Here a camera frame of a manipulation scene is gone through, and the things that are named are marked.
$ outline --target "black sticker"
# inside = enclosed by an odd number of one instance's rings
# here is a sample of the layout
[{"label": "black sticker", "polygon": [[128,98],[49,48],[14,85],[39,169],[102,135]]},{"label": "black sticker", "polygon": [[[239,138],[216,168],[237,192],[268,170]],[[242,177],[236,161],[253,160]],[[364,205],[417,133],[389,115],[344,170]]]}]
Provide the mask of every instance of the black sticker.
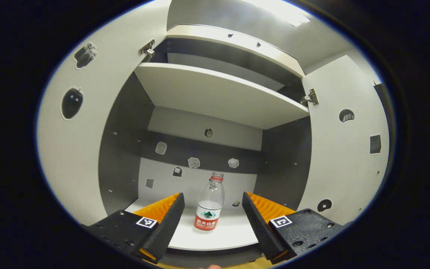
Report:
[{"label": "black sticker", "polygon": [[355,120],[355,113],[349,109],[343,109],[339,113],[339,120],[342,123],[345,123],[346,121],[354,121]]},{"label": "black sticker", "polygon": [[324,199],[318,204],[318,212],[323,212],[326,209],[330,209],[333,203],[330,199]]},{"label": "black sticker", "polygon": [[377,134],[370,137],[369,154],[381,153],[381,135]]},{"label": "black sticker", "polygon": [[172,173],[172,175],[174,176],[174,177],[181,177],[182,176],[182,168],[180,168],[180,167],[175,167],[174,168],[174,172]]},{"label": "black sticker", "polygon": [[213,136],[212,129],[205,129],[205,136],[206,137],[212,137]]},{"label": "black sticker", "polygon": [[70,89],[66,92],[61,103],[61,111],[66,119],[74,117],[82,105],[82,92],[77,89]]},{"label": "black sticker", "polygon": [[147,181],[145,182],[145,187],[152,189],[154,187],[154,180],[153,179],[147,179]]}]

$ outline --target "sticker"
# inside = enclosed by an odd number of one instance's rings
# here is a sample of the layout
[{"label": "sticker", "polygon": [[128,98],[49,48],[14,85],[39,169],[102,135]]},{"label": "sticker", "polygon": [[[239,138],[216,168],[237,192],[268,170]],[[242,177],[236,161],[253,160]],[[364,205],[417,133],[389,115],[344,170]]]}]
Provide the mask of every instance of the sticker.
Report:
[{"label": "sticker", "polygon": [[369,137],[369,154],[381,153],[381,135],[375,134]]},{"label": "sticker", "polygon": [[147,181],[145,181],[145,187],[152,189],[154,187],[154,180],[153,179],[147,179]]},{"label": "sticker", "polygon": [[349,109],[343,109],[339,112],[339,120],[342,123],[345,123],[346,121],[354,121],[355,113]]},{"label": "sticker", "polygon": [[190,157],[188,160],[188,167],[190,168],[200,167],[200,160],[198,160],[198,158]]},{"label": "sticker", "polygon": [[272,220],[270,220],[270,222],[273,223],[273,225],[275,225],[276,228],[280,228],[280,227],[283,227],[283,226],[286,226],[288,224],[293,223],[286,216],[281,216],[279,218],[272,219]]},{"label": "sticker", "polygon": [[174,168],[174,172],[172,173],[172,175],[174,176],[174,177],[181,177],[182,176],[182,168],[180,168],[180,167],[175,167]]},{"label": "sticker", "polygon": [[215,229],[220,216],[220,211],[222,211],[221,208],[212,210],[198,206],[193,226],[203,231],[211,231]]},{"label": "sticker", "polygon": [[155,152],[164,155],[165,150],[167,150],[167,144],[163,142],[157,143],[157,147],[155,147]]},{"label": "sticker", "polygon": [[229,167],[237,168],[239,165],[240,165],[240,162],[235,158],[231,158],[230,160],[228,160]]},{"label": "sticker", "polygon": [[326,209],[330,209],[333,203],[330,199],[324,199],[318,204],[318,212],[323,212]]},{"label": "sticker", "polygon": [[208,137],[208,138],[210,138],[210,137],[212,137],[213,136],[213,132],[212,132],[212,129],[205,129],[205,136],[206,137]]},{"label": "sticker", "polygon": [[151,229],[155,225],[155,223],[157,223],[156,220],[143,217],[140,220],[138,220],[137,223],[135,224]]}]

